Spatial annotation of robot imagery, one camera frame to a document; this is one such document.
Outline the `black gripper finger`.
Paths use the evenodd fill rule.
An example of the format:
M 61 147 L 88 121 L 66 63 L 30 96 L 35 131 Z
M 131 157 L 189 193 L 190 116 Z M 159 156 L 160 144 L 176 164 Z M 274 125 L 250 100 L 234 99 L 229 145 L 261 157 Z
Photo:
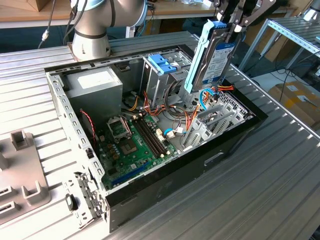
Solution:
M 223 42 L 231 43 L 236 26 L 232 19 L 236 3 L 233 0 L 215 0 L 214 7 L 217 8 L 217 20 L 226 25 L 216 27 L 218 35 L 222 38 Z
M 257 9 L 258 0 L 241 0 L 238 12 L 233 22 L 233 32 L 244 32 L 250 25 L 257 25 L 260 21 L 283 6 L 282 0 L 261 0 Z

